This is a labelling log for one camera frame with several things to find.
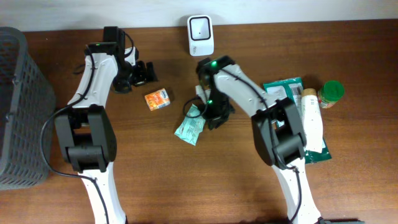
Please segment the mint green tissue packet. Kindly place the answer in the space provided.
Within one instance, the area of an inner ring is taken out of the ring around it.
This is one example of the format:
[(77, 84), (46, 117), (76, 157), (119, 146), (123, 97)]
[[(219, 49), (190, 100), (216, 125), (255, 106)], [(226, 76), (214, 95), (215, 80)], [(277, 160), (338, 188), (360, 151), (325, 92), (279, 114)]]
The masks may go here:
[(199, 137), (199, 134), (203, 131), (205, 125), (205, 119), (200, 116), (192, 118), (200, 114), (200, 110), (195, 106), (191, 105), (188, 116), (184, 117), (181, 125), (174, 132), (174, 135), (179, 137), (181, 140), (195, 146)]

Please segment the small orange packet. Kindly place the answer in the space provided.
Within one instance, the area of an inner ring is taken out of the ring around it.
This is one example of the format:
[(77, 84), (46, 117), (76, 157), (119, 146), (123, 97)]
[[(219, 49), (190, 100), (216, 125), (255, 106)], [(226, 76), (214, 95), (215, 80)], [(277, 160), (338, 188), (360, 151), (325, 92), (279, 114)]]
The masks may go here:
[(149, 93), (144, 98), (151, 111), (161, 109), (170, 104), (170, 98), (165, 88)]

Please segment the green wipes packet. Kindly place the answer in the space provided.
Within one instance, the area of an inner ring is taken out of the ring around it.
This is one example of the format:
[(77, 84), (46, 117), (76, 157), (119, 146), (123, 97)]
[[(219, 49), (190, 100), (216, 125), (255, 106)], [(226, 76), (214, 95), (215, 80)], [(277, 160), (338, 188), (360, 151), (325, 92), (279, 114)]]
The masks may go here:
[[(279, 80), (271, 83), (263, 84), (265, 91), (270, 95), (277, 95), (278, 99), (290, 98), (294, 101), (299, 115), (302, 116), (302, 91), (303, 83), (300, 77), (289, 78), (285, 80)], [(305, 163), (315, 164), (317, 162), (327, 161), (331, 159), (332, 156), (326, 145), (325, 140), (322, 140), (322, 151), (307, 151), (305, 150)]]

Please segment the white cream tube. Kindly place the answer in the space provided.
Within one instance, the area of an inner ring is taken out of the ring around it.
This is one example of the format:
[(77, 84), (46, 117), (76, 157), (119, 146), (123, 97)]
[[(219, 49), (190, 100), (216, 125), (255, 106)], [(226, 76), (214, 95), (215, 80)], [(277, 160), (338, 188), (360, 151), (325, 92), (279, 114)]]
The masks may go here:
[(302, 92), (302, 124), (307, 138), (307, 151), (321, 153), (323, 149), (323, 122), (315, 89)]

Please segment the green lid jar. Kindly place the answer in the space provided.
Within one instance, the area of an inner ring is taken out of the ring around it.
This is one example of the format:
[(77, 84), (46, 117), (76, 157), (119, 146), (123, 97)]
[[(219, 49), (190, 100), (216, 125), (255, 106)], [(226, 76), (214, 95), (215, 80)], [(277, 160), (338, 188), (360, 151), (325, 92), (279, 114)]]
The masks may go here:
[(318, 91), (318, 102), (321, 108), (330, 108), (339, 101), (345, 93), (343, 85), (336, 80), (327, 81)]

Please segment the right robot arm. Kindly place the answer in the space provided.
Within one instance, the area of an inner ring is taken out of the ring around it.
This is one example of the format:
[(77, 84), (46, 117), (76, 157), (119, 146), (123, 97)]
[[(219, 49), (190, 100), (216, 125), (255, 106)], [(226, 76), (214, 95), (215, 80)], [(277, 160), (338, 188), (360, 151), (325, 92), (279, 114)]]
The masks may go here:
[(227, 55), (199, 61), (196, 73), (203, 91), (200, 110), (209, 129), (227, 122), (234, 101), (251, 120), (257, 153), (279, 180), (289, 223), (323, 223), (307, 180), (307, 138), (294, 101), (268, 94)]

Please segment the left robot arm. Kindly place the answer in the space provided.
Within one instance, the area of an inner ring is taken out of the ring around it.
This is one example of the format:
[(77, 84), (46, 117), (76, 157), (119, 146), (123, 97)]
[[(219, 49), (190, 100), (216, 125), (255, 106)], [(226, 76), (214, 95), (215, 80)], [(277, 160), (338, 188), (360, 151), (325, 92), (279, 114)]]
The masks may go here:
[(135, 47), (121, 52), (113, 42), (90, 44), (79, 86), (55, 117), (63, 159), (82, 180), (95, 223), (128, 222), (114, 181), (117, 140), (105, 107), (121, 64), (132, 71), (137, 68), (137, 55)]

